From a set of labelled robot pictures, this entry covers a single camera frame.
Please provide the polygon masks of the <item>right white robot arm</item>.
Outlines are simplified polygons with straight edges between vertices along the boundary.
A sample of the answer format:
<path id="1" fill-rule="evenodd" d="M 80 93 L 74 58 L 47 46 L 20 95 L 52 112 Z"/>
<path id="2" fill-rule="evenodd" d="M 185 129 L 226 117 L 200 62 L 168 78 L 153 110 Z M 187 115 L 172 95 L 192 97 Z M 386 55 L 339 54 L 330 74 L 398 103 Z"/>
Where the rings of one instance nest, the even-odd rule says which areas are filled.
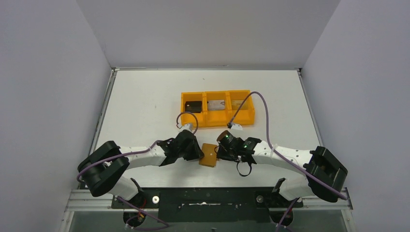
<path id="1" fill-rule="evenodd" d="M 278 206 L 306 196 L 335 203 L 346 200 L 341 191 L 348 175 L 347 168 L 323 146 L 314 150 L 291 149 L 274 146 L 267 141 L 249 137 L 234 137 L 228 130 L 217 138 L 217 157 L 236 163 L 266 164 L 299 173 L 301 177 L 277 182 L 272 200 Z"/>

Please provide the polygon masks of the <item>tan leather card holder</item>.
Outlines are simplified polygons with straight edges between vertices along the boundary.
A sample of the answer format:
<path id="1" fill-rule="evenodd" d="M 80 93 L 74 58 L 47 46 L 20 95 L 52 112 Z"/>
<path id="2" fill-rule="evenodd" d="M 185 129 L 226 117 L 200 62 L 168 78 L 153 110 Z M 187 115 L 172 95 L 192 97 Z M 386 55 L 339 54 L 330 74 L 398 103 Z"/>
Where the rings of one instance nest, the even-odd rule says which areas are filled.
<path id="1" fill-rule="evenodd" d="M 199 159 L 199 165 L 214 168 L 217 165 L 217 145 L 203 143 L 201 151 L 204 156 Z"/>

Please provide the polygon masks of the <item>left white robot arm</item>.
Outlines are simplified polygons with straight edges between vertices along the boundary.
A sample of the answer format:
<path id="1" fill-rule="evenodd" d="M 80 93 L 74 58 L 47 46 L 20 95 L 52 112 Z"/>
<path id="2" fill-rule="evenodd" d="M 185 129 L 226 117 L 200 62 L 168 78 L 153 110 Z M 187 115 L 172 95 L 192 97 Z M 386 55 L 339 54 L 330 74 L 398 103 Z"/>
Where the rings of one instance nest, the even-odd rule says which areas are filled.
<path id="1" fill-rule="evenodd" d="M 131 206 L 138 206 L 143 193 L 134 179 L 124 177 L 126 170 L 162 167 L 179 158 L 191 161 L 203 157 L 196 136 L 189 130 L 180 131 L 175 138 L 156 140 L 148 147 L 125 147 L 107 141 L 78 165 L 76 179 L 84 182 L 94 197 L 110 193 Z"/>

